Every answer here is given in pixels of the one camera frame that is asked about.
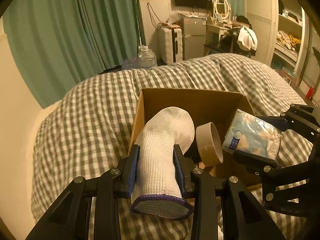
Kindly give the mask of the white towel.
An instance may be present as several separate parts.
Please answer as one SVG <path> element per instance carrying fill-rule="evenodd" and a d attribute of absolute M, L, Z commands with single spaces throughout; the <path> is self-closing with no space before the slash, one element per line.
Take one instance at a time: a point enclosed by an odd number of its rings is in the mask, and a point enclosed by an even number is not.
<path fill-rule="evenodd" d="M 244 51 L 256 51 L 258 39 L 255 32 L 247 27 L 242 27 L 239 31 L 237 44 Z"/>

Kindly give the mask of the dressing table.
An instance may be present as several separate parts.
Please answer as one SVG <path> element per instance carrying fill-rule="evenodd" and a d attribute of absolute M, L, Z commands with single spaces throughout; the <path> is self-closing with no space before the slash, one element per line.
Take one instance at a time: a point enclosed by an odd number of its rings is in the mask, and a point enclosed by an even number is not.
<path fill-rule="evenodd" d="M 234 53 L 234 43 L 231 40 L 231 46 L 229 50 L 225 50 L 220 46 L 221 37 L 228 35 L 228 28 L 221 27 L 218 25 L 206 24 L 206 42 L 204 44 L 203 55 L 207 56 L 210 54 L 210 51 L 214 53 Z"/>

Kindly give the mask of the white wardrobe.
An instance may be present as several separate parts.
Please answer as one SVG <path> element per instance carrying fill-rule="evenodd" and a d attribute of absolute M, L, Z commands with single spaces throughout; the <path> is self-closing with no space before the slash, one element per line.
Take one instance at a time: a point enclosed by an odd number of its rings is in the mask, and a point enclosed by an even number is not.
<path fill-rule="evenodd" d="M 276 63 L 297 78 L 302 74 L 309 45 L 310 23 L 297 0 L 245 0 L 245 12 L 258 40 L 256 61 Z"/>

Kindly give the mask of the white knit glove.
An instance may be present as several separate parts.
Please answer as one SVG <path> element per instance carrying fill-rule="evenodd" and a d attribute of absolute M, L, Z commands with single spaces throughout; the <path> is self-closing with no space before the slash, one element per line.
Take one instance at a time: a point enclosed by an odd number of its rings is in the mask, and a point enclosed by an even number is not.
<path fill-rule="evenodd" d="M 178 107 L 160 110 L 144 126 L 135 143 L 140 147 L 136 181 L 131 194 L 134 213 L 184 220 L 192 208 L 176 179 L 174 146 L 185 153 L 195 136 L 189 113 Z"/>

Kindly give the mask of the large water bottle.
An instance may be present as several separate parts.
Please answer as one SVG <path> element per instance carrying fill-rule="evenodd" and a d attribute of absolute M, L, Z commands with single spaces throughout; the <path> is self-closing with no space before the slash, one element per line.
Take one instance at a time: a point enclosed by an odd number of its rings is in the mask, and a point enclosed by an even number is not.
<path fill-rule="evenodd" d="M 139 46 L 138 68 L 157 67 L 156 54 L 146 45 Z"/>

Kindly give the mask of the brown tape roll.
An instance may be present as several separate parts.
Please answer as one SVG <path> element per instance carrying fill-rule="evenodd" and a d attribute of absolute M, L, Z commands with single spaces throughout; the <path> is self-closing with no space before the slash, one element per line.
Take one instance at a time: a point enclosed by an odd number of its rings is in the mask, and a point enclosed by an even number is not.
<path fill-rule="evenodd" d="M 223 163 L 223 152 L 219 134 L 212 122 L 196 128 L 196 144 L 205 166 L 211 167 Z"/>

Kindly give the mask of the checkered bed duvet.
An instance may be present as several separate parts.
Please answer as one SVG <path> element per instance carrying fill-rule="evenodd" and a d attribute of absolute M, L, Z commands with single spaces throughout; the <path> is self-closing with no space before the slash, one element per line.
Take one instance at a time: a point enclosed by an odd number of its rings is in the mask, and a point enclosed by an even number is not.
<path fill-rule="evenodd" d="M 143 88 L 180 88 L 238 92 L 246 96 L 255 116 L 280 116 L 292 104 L 306 105 L 297 92 L 269 66 L 238 54 L 212 54 L 150 69 L 98 75 L 73 87 L 41 124 L 34 145 L 31 210 L 38 222 L 69 183 L 78 176 L 92 179 L 118 166 L 129 146 L 140 91 Z M 281 168 L 308 160 L 313 144 L 293 130 L 283 132 L 276 157 Z M 261 175 L 251 174 L 232 154 L 213 177 L 239 178 L 264 208 Z M 118 199 L 120 239 L 191 239 L 192 208 L 184 220 L 134 213 L 131 196 Z M 94 239 L 95 201 L 92 199 L 89 237 Z M 222 207 L 216 199 L 219 231 Z M 284 239 L 319 239 L 319 209 L 297 217 L 264 208 Z"/>

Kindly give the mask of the grey mini fridge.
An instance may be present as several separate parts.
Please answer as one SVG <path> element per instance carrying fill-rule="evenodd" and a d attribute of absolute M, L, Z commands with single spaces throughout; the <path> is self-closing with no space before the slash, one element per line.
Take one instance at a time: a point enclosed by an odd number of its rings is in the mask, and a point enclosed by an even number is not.
<path fill-rule="evenodd" d="M 206 43 L 206 22 L 202 18 L 182 17 L 179 25 L 182 29 L 183 59 L 194 59 L 204 54 Z"/>

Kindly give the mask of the oval vanity mirror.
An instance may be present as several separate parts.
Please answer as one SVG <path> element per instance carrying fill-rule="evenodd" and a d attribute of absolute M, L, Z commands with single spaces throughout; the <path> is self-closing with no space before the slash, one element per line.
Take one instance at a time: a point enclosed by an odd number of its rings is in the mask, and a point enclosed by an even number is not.
<path fill-rule="evenodd" d="M 225 21 L 231 15 L 231 5 L 227 0 L 215 0 L 214 11 L 219 21 Z"/>

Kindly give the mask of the white suitcase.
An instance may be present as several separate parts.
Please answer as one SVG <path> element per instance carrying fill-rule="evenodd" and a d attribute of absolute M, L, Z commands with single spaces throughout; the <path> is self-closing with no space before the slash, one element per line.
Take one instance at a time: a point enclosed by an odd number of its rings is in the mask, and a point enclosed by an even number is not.
<path fill-rule="evenodd" d="M 183 42 L 181 28 L 160 28 L 158 41 L 161 58 L 166 64 L 183 60 Z"/>

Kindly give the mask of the blue tissue pack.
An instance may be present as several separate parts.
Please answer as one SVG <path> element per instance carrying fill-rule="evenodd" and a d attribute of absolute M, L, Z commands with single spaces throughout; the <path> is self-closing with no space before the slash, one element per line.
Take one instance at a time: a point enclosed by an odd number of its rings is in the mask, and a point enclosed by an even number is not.
<path fill-rule="evenodd" d="M 233 153 L 236 150 L 276 159 L 282 132 L 268 122 L 237 109 L 225 135 L 222 149 Z"/>

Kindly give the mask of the cardboard box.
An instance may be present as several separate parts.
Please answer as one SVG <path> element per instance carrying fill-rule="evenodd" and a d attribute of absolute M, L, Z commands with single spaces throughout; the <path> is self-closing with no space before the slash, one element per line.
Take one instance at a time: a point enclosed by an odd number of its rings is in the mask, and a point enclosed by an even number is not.
<path fill-rule="evenodd" d="M 179 107 L 191 116 L 194 126 L 212 122 L 220 140 L 224 137 L 237 109 L 256 115 L 248 98 L 238 92 L 220 90 L 143 88 L 140 91 L 129 146 L 132 146 L 145 124 L 161 109 Z"/>

